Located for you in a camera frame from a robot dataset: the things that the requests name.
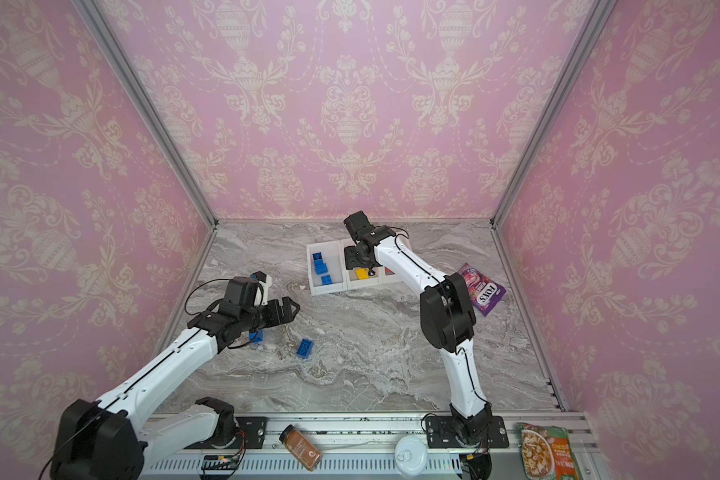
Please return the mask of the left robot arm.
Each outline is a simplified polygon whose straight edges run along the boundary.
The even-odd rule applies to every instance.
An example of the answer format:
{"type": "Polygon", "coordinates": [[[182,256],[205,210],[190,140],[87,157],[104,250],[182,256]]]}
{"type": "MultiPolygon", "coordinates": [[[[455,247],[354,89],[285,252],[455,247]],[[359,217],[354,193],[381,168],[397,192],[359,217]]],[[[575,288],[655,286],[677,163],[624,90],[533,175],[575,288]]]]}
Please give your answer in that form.
{"type": "Polygon", "coordinates": [[[129,379],[94,401],[78,399],[68,406],[41,472],[53,479],[136,479],[195,443],[226,447],[242,439],[233,406],[211,397],[153,426],[147,422],[192,373],[242,334],[288,324],[299,311],[298,303],[284,297],[236,307],[229,316],[215,310],[200,313],[129,379]]]}

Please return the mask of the blue long lego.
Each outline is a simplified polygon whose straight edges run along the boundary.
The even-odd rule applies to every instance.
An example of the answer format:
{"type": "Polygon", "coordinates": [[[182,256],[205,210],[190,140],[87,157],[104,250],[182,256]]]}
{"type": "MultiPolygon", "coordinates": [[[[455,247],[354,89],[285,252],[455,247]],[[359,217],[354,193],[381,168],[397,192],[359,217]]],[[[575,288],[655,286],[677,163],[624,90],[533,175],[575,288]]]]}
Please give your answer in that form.
{"type": "Polygon", "coordinates": [[[307,359],[311,354],[312,348],[313,342],[311,340],[302,339],[296,354],[299,358],[307,359]]]}

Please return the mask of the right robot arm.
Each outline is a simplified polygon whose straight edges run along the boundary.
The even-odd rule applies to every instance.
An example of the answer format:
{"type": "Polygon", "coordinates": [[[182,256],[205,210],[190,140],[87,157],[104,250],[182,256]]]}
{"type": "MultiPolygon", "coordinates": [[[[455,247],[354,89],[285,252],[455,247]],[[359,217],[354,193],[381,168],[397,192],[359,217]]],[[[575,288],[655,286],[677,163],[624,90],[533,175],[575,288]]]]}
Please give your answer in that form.
{"type": "Polygon", "coordinates": [[[386,268],[419,296],[420,327],[439,351],[450,387],[449,408],[459,441],[484,441],[493,420],[474,359],[476,316],[464,278],[428,264],[401,241],[392,227],[373,225],[362,211],[344,220],[351,246],[344,248],[346,268],[386,268]]]}

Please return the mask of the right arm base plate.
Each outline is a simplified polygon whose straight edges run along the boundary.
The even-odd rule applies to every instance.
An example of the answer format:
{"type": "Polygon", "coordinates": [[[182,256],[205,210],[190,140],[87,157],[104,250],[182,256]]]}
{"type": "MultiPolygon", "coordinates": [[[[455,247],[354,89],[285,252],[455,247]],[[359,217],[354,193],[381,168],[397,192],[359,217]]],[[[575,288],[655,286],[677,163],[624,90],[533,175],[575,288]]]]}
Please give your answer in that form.
{"type": "Polygon", "coordinates": [[[463,442],[459,439],[451,416],[441,416],[433,413],[425,414],[420,422],[426,442],[430,449],[467,448],[480,449],[507,449],[510,447],[508,430],[504,419],[494,416],[488,429],[474,440],[463,442]]]}

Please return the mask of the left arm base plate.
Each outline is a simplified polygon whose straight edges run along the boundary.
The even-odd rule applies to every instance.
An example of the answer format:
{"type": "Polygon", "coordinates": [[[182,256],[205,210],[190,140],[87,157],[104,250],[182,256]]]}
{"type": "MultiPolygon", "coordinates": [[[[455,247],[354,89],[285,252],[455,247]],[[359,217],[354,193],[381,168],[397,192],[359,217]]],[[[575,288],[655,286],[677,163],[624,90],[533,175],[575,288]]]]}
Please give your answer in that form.
{"type": "Polygon", "coordinates": [[[221,436],[206,440],[203,445],[214,449],[261,449],[265,440],[268,419],[264,416],[236,417],[235,423],[221,436]]]}

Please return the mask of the blue lego front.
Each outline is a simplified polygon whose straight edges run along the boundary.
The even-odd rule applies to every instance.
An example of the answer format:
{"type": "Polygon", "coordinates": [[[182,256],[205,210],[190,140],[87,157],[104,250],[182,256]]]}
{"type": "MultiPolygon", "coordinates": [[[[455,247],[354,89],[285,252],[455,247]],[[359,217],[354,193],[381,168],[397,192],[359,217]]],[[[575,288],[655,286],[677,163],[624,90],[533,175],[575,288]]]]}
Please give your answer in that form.
{"type": "Polygon", "coordinates": [[[323,262],[314,263],[315,273],[319,276],[326,275],[328,273],[327,265],[323,262]]]}

